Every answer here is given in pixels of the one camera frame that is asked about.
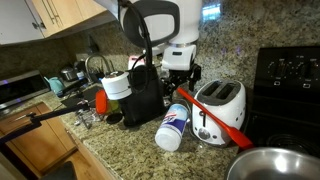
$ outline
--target label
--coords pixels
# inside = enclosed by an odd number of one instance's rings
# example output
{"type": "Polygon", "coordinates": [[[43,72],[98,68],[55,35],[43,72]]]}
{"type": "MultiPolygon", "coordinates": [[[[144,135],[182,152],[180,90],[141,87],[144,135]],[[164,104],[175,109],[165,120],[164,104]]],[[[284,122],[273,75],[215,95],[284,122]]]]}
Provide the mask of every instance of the label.
{"type": "Polygon", "coordinates": [[[183,134],[186,121],[188,119],[188,110],[181,104],[173,104],[166,116],[160,128],[169,128],[176,131],[180,137],[183,134]]]}

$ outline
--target white canister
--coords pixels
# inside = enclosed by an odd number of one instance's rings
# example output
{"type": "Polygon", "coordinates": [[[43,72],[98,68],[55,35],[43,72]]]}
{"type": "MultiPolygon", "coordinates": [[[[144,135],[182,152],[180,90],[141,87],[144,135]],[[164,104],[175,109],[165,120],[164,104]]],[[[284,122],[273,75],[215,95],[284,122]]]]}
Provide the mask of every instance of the white canister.
{"type": "Polygon", "coordinates": [[[128,75],[128,72],[115,71],[101,80],[110,100],[123,99],[132,93],[128,75]]]}
{"type": "Polygon", "coordinates": [[[176,151],[180,146],[187,119],[187,108],[181,104],[173,104],[156,133],[155,141],[158,146],[166,151],[176,151]]]}

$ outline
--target toaster slot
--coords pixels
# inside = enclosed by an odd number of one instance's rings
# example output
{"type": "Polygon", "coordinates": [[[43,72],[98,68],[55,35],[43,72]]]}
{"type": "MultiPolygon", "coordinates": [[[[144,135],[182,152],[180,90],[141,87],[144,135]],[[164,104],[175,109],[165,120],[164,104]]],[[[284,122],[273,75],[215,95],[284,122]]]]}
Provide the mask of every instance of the toaster slot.
{"type": "Polygon", "coordinates": [[[221,81],[213,82],[206,90],[202,92],[203,96],[211,96],[211,94],[218,89],[218,87],[222,84],[221,81]]]}
{"type": "Polygon", "coordinates": [[[229,94],[232,92],[232,90],[236,87],[236,84],[233,83],[228,83],[226,84],[222,90],[217,94],[216,98],[217,99],[226,99],[229,94]]]}

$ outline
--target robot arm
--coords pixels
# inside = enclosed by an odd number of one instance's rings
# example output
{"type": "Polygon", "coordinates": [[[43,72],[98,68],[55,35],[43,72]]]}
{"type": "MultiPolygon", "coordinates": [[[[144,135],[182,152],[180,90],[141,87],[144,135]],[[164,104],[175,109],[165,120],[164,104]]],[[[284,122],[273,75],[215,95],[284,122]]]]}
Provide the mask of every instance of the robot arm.
{"type": "Polygon", "coordinates": [[[106,7],[118,19],[123,32],[133,44],[145,48],[139,22],[132,10],[126,8],[126,2],[131,2],[140,12],[149,31],[152,55],[163,54],[162,69],[168,71],[169,74],[167,77],[161,77],[164,83],[164,95],[170,95],[175,87],[186,81],[190,82],[190,90],[193,89],[193,84],[201,77],[201,67],[194,63],[194,58],[196,56],[195,42],[199,37],[198,25],[202,1],[95,1],[106,7]]]}

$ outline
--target white toaster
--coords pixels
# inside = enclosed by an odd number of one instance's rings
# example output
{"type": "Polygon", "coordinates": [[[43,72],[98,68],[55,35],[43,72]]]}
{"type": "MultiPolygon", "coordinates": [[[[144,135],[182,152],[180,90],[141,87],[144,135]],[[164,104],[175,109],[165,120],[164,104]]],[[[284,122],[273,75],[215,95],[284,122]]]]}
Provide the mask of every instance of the white toaster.
{"type": "MultiPolygon", "coordinates": [[[[195,99],[221,121],[240,129],[246,108],[246,93],[242,83],[233,80],[215,80],[204,85],[195,99]]],[[[192,107],[193,133],[202,141],[225,147],[231,138],[201,109],[192,107]]]]}

